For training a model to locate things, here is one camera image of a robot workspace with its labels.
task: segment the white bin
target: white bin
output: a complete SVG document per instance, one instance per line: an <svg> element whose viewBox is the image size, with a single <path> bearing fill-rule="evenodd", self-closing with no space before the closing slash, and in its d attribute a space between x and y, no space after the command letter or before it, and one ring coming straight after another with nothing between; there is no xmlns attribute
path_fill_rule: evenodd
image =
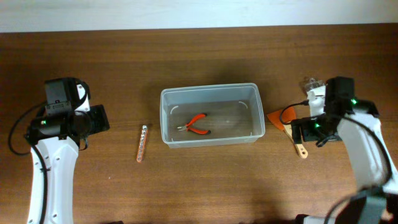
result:
<svg viewBox="0 0 398 224"><path fill-rule="evenodd" d="M200 113L207 117L192 127L210 134L178 131ZM266 132L258 87L242 83L163 90L160 128L163 142L171 148L255 142Z"/></svg>

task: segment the orange brush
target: orange brush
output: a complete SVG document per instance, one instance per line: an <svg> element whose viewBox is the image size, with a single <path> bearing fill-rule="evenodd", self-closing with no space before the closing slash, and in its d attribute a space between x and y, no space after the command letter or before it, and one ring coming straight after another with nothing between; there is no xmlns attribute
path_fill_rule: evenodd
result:
<svg viewBox="0 0 398 224"><path fill-rule="evenodd" d="M292 126L290 124L288 125L284 125L279 121L279 116L280 113L282 112L282 110L279 111L275 111L272 113L267 114L267 117L269 119L269 121L275 126L277 127L279 130L281 131L285 131L285 133L288 135L288 137L290 138L290 140L293 142L293 138L292 138ZM282 115L282 120L284 122L290 122L292 120L296 119L296 112L294 111L294 109L292 107L287 108L285 110L285 112ZM308 156L308 152L307 150L305 150L304 146L302 144L294 144L298 155L305 159Z"/></svg>

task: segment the robotic arm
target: robotic arm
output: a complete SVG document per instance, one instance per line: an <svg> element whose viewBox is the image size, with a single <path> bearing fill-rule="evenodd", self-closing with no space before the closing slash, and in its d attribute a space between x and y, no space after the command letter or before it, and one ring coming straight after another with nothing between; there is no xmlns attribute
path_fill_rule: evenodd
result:
<svg viewBox="0 0 398 224"><path fill-rule="evenodd" d="M76 78L45 82L47 105L28 127L33 184L28 223L73 223L73 171L80 140L109 129L103 105L89 105L88 85Z"/></svg>
<svg viewBox="0 0 398 224"><path fill-rule="evenodd" d="M322 147L343 140L359 193L347 198L349 204L335 219L330 218L333 207L326 218L299 215L296 223L379 223L386 197L398 195L398 173L381 135L376 106L355 97L351 78L332 78L307 94L312 117L291 122L295 143L317 141Z"/></svg>

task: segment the brown tabletop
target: brown tabletop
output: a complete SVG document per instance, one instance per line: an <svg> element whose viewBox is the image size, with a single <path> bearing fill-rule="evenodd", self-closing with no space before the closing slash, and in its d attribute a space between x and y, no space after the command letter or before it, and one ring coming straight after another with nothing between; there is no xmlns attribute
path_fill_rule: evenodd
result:
<svg viewBox="0 0 398 224"><path fill-rule="evenodd" d="M75 223L272 223L298 213L324 216L356 190L342 142L301 159L266 121L252 144L170 149L160 135L165 88L253 82L264 114L306 98L304 77L355 79L356 95L375 102L382 133L398 161L398 24L115 30L0 34L0 222L24 223L31 156L7 148L13 122L44 101L44 81L87 82L91 105L103 104L111 129L90 136L73 180ZM296 108L308 116L307 107ZM16 129L22 138L33 115ZM142 164L141 125L149 126Z"/></svg>

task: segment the red pliers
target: red pliers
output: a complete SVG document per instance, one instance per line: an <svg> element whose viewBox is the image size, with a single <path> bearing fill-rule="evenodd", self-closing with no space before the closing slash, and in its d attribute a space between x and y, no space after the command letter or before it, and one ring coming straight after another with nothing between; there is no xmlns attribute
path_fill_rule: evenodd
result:
<svg viewBox="0 0 398 224"><path fill-rule="evenodd" d="M179 131L184 131L184 130L192 131L192 132L197 133L197 134L210 134L211 133L210 130L202 131L202 130L197 130L195 128L191 128L190 127L191 125L193 125L199 119L206 118L206 116L207 116L207 114L205 114L205 113L198 114L195 117L193 117L192 120L188 124L186 124L184 126L179 126L179 127L177 127L177 129L179 129Z"/></svg>

